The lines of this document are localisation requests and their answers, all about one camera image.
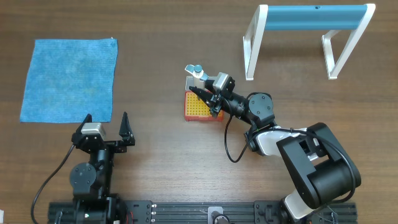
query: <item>blue and white rack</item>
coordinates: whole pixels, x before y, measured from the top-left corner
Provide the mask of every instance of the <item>blue and white rack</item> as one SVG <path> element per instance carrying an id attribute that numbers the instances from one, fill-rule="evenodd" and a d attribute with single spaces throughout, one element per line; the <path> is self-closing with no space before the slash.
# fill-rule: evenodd
<path id="1" fill-rule="evenodd" d="M 336 79 L 371 20 L 374 4 L 355 6 L 268 6 L 259 5 L 243 37 L 246 80 L 254 80 L 254 69 L 265 30 L 330 30 L 322 36 L 329 79 Z M 335 63 L 330 39 L 341 30 L 351 30 L 347 44 Z"/>

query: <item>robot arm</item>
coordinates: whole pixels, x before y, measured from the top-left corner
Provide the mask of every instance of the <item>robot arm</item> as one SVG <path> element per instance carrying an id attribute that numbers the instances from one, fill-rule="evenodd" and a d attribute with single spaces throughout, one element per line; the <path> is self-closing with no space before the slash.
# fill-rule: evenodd
<path id="1" fill-rule="evenodd" d="M 243 97 L 233 93 L 235 81 L 225 73 L 220 72 L 216 78 L 207 77 L 203 86 L 207 90 L 197 86 L 190 86 L 190 90 L 209 106 L 213 116 L 223 110 L 250 124 L 245 136 L 252 151 L 283 158 L 296 188 L 281 201 L 282 216 L 288 223 L 329 203 L 348 200 L 361 185 L 358 169 L 327 125 L 281 129 L 274 120 L 270 94 L 251 93 Z M 312 164 L 324 156 L 328 159 Z M 333 201 L 347 192 L 350 194 L 345 200 Z"/>

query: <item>white frame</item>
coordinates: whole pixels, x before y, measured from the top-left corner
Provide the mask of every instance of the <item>white frame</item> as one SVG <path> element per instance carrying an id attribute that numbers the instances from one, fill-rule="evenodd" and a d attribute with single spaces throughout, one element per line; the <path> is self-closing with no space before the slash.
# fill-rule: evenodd
<path id="1" fill-rule="evenodd" d="M 343 65 L 346 63 L 349 55 L 353 51 L 356 43 L 358 43 L 359 38 L 362 36 L 366 27 L 371 20 L 374 10 L 376 9 L 375 4 L 366 4 L 367 9 L 365 15 L 359 22 L 357 29 L 352 30 L 349 35 L 347 44 L 344 47 L 339 59 L 335 64 L 335 59 L 333 58 L 333 51 L 331 49 L 330 39 L 339 33 L 340 30 L 331 30 L 327 34 L 322 36 L 323 52 L 325 53 L 325 63 L 326 70 L 328 73 L 328 78 L 330 80 L 336 79 L 340 73 Z M 254 70 L 257 64 L 257 58 L 260 51 L 262 35 L 264 34 L 266 28 L 268 13 L 268 5 L 259 5 L 253 18 L 249 24 L 246 34 L 243 37 L 243 54 L 244 54 L 244 71 L 246 80 L 254 80 Z"/>

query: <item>blue cloth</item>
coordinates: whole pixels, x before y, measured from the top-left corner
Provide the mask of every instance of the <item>blue cloth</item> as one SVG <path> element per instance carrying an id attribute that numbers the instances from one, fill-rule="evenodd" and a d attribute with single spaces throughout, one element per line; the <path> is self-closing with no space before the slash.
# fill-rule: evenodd
<path id="1" fill-rule="evenodd" d="M 21 122 L 110 122 L 116 39 L 36 40 Z"/>

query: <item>wooden table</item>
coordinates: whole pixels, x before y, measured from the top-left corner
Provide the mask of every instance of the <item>wooden table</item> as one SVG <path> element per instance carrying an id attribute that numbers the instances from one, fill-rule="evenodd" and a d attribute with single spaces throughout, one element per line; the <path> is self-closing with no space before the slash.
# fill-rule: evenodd
<path id="1" fill-rule="evenodd" d="M 5 222 L 31 223 L 34 195 L 65 156 L 78 126 L 19 122 L 34 40 L 113 37 L 119 44 L 114 109 L 112 122 L 104 126 L 109 139 L 118 138 L 127 111 L 136 146 L 116 155 L 112 192 L 156 202 L 253 202 L 279 200 L 293 191 L 281 159 L 248 151 L 237 164 L 228 160 L 226 120 L 184 120 L 183 69 L 199 63 L 210 75 L 230 74 L 236 93 L 270 93 L 283 127 L 329 125 L 362 175 L 352 199 L 359 222 L 395 223 L 398 2 L 373 2 L 374 17 L 337 80 L 327 80 L 324 32 L 268 32 L 255 81 L 247 82 L 242 36 L 257 6 L 299 1 L 1 1 L 0 209 Z M 347 37 L 348 32 L 335 37 L 335 54 Z M 231 124 L 228 142 L 235 158 L 247 129 L 243 122 Z M 35 209 L 41 223 L 47 220 L 49 202 L 72 199 L 69 172 L 88 158 L 73 151 L 44 188 Z"/>

